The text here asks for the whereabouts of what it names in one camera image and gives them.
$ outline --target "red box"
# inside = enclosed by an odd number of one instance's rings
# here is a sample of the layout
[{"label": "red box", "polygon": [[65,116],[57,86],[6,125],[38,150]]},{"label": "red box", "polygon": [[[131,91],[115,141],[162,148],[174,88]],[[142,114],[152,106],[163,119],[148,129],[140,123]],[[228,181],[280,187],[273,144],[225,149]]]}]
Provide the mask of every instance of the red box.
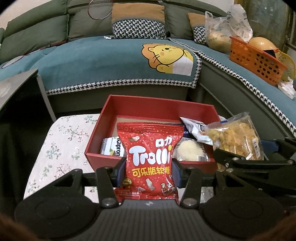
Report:
[{"label": "red box", "polygon": [[[94,170],[104,166],[113,167],[117,164],[121,157],[100,154],[103,139],[117,136],[117,122],[182,123],[180,116],[202,121],[205,124],[220,121],[214,106],[208,104],[161,98],[109,95],[87,144],[86,158]],[[217,164],[213,158],[213,148],[205,145],[205,150],[210,161],[182,161],[180,163],[184,167],[197,167],[203,172],[213,173],[217,169]]]}]

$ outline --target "bag of yellow snack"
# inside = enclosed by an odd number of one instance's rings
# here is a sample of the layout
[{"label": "bag of yellow snack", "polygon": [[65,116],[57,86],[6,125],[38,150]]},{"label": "bag of yellow snack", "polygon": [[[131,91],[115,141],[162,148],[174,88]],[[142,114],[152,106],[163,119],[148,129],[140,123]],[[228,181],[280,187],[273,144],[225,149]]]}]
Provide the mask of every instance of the bag of yellow snack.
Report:
[{"label": "bag of yellow snack", "polygon": [[263,148],[248,112],[240,113],[227,121],[214,122],[204,127],[213,140],[213,149],[222,149],[245,157],[263,160]]}]

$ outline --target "plastic bag handle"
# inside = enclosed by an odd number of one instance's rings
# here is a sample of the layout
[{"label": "plastic bag handle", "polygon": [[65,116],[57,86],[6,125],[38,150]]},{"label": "plastic bag handle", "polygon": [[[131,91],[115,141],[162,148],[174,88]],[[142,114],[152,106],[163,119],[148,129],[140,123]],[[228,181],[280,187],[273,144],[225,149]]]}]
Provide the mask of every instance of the plastic bag handle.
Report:
[{"label": "plastic bag handle", "polygon": [[208,12],[208,11],[205,12],[205,17],[206,17],[206,18],[207,18],[207,17],[209,17],[209,18],[214,18],[214,17],[213,17],[213,14],[211,14],[211,13]]}]

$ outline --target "white snack wrapper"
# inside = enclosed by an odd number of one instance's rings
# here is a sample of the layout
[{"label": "white snack wrapper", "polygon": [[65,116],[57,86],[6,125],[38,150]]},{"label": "white snack wrapper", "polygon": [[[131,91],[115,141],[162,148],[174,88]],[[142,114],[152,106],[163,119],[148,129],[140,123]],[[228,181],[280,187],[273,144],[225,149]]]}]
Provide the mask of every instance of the white snack wrapper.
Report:
[{"label": "white snack wrapper", "polygon": [[119,137],[109,137],[103,140],[100,154],[123,157],[124,152],[125,151]]},{"label": "white snack wrapper", "polygon": [[205,123],[197,120],[188,119],[185,117],[180,117],[188,131],[196,138],[198,142],[205,143],[208,145],[213,145],[212,140],[205,135],[203,127]]}]

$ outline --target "red candy bag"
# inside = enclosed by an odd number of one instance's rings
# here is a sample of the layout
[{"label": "red candy bag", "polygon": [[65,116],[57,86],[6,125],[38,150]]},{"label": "red candy bag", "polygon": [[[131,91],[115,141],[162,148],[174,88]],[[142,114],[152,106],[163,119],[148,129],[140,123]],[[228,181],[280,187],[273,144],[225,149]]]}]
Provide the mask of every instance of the red candy bag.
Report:
[{"label": "red candy bag", "polygon": [[171,167],[174,146],[183,126],[158,123],[118,123],[117,133],[126,149],[126,178],[115,189],[122,199],[176,199]]}]

